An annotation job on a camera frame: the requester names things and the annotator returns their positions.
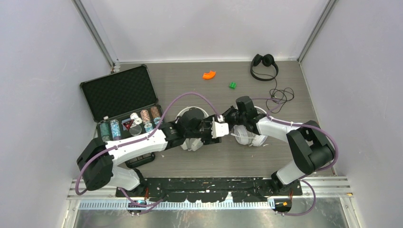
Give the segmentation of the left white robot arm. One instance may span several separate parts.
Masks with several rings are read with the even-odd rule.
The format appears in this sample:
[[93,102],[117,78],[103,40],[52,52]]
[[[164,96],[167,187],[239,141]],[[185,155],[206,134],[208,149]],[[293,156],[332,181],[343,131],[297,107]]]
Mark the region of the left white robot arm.
[[179,147],[187,139],[200,139],[204,144],[220,143],[221,137],[228,133],[223,116],[204,117],[201,110],[190,109],[174,121],[160,123],[150,133],[107,142],[94,138],[77,158],[78,179],[84,181],[86,191],[109,185],[139,197],[145,193],[146,184],[140,180],[138,172],[122,168],[122,163]]

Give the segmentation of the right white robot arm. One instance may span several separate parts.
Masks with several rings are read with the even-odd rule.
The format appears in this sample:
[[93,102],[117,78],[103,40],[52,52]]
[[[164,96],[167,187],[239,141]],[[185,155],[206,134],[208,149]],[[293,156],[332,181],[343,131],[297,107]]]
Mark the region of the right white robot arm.
[[278,195],[285,194],[291,182],[329,169],[338,159],[335,140],[317,122],[280,120],[260,111],[249,96],[238,98],[236,106],[231,106],[222,116],[232,130],[244,128],[255,136],[272,137],[289,145],[292,161],[271,175],[271,188]]

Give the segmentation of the white grey angular headphones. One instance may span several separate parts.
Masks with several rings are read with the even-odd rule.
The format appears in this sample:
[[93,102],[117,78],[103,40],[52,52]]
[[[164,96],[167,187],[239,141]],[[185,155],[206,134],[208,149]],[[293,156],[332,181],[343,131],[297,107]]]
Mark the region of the white grey angular headphones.
[[[188,106],[184,109],[182,109],[176,116],[176,119],[179,120],[179,118],[187,111],[189,110],[193,110],[193,109],[198,109],[203,113],[204,118],[208,117],[208,113],[197,106]],[[190,139],[186,139],[184,141],[184,143],[180,146],[183,150],[187,150],[187,151],[196,151],[199,148],[201,148],[203,146],[203,142],[201,141],[200,138],[190,138]]]

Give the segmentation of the white round gaming headphones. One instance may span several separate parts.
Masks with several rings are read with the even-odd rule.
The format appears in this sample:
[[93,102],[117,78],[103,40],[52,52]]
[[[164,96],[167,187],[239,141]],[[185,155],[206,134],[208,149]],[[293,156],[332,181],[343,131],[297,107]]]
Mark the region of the white round gaming headphones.
[[232,136],[235,137],[235,140],[241,145],[247,145],[249,147],[260,147],[266,141],[267,136],[265,135],[257,135],[247,130],[247,128],[243,125],[236,125],[233,127]]

